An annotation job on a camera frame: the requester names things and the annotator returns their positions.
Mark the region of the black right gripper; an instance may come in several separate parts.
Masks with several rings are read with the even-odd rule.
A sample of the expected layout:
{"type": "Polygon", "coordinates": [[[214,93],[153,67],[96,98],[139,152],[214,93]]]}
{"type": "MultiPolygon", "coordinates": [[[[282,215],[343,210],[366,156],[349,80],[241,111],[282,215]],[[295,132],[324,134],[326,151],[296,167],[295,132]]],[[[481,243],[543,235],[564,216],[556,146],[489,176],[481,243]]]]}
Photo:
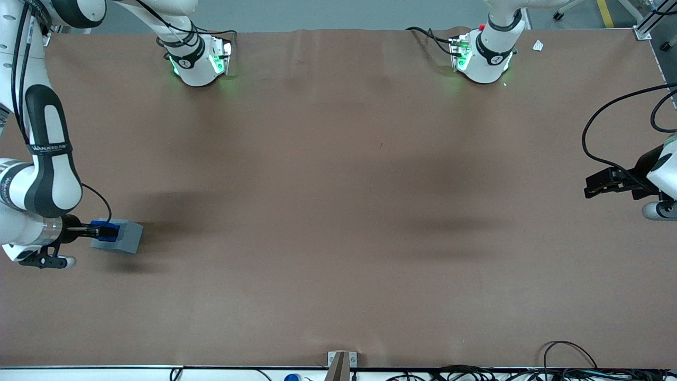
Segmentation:
{"type": "Polygon", "coordinates": [[[117,239],[119,230],[120,226],[118,224],[83,225],[80,219],[75,215],[66,214],[61,217],[59,243],[72,243],[79,236],[92,239],[117,239]]]}

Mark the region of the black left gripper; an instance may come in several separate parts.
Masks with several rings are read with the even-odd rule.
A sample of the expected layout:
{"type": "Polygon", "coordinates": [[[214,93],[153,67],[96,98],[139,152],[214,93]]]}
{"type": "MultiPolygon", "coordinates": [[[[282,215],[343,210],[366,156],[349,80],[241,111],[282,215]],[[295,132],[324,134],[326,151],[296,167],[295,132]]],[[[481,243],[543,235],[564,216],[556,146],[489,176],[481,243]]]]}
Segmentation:
{"type": "Polygon", "coordinates": [[[649,171],[655,166],[656,162],[658,162],[662,150],[663,146],[657,146],[641,155],[637,159],[633,169],[630,170],[631,174],[637,179],[637,184],[642,183],[642,185],[637,186],[636,184],[633,184],[633,180],[617,167],[607,167],[585,179],[585,198],[593,198],[606,193],[622,193],[628,191],[631,191],[633,200],[635,201],[650,196],[662,198],[662,196],[660,196],[661,191],[658,187],[646,178],[649,171]]]}

